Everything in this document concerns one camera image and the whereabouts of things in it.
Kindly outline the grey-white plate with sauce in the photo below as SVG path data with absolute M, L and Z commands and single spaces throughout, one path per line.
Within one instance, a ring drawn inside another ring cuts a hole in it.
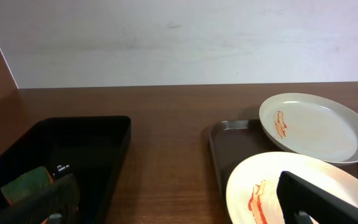
M 266 135 L 278 147 L 335 166 L 358 163 L 358 114 L 333 100 L 282 93 L 259 108 Z

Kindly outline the cream plate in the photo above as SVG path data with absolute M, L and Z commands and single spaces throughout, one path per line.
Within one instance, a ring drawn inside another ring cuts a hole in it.
M 289 171 L 358 208 L 358 179 L 331 164 L 290 152 L 265 152 L 242 161 L 226 186 L 233 223 L 284 223 L 276 194 L 280 174 Z

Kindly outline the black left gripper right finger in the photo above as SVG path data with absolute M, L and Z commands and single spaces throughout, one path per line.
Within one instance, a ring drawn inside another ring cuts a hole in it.
M 289 171 L 280 174 L 276 193 L 286 224 L 358 224 L 358 208 Z

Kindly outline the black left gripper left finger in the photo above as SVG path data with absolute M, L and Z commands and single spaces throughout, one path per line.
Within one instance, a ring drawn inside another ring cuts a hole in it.
M 78 223 L 80 190 L 72 174 L 0 211 L 0 223 L 42 223 L 60 214 L 60 223 Z

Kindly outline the green and orange sponge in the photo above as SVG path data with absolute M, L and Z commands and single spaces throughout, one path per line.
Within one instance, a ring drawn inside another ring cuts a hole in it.
M 30 170 L 1 187 L 4 198 L 10 205 L 25 199 L 54 183 L 44 166 Z

